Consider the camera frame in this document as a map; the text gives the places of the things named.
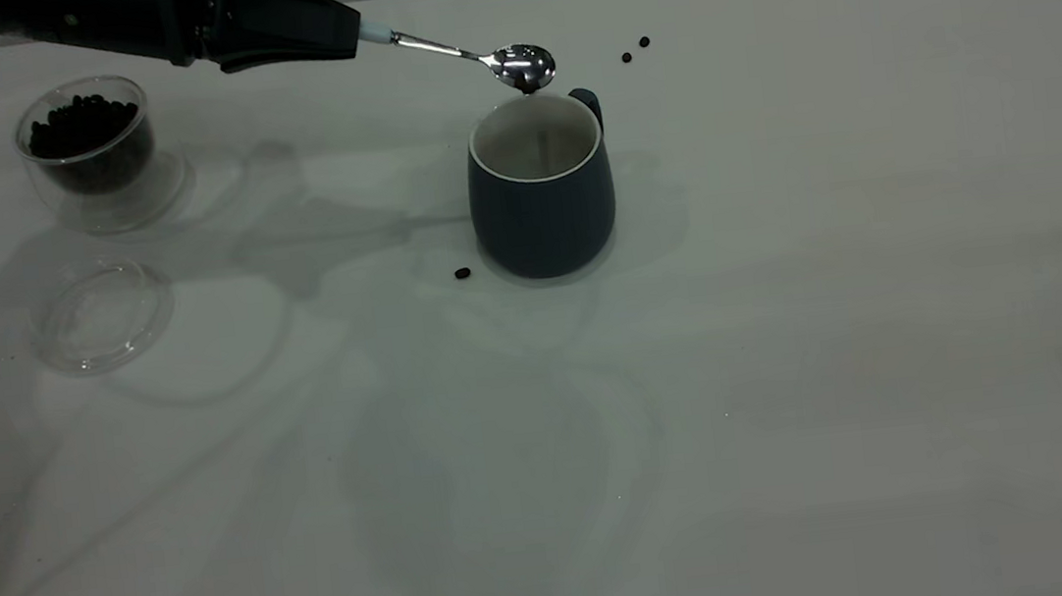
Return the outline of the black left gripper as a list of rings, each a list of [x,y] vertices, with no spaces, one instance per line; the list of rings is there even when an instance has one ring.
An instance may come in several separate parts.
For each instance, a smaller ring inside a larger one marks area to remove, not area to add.
[[[70,42],[189,66],[203,58],[210,0],[66,0]],[[293,62],[354,59],[360,12],[338,0],[213,0],[224,74]]]

